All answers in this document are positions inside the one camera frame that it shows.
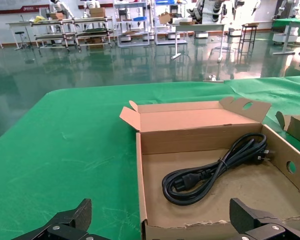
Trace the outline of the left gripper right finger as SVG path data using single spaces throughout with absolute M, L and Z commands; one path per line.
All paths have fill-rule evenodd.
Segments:
M 299 230 L 270 212 L 248 207 L 239 198 L 229 201 L 229 219 L 238 232 L 232 240 L 300 240 Z

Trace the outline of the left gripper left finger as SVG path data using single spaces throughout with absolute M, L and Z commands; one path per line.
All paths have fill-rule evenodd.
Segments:
M 85 198 L 74 209 L 56 213 L 44 226 L 16 237 L 16 240 L 101 240 L 88 233 L 92 221 L 92 200 Z

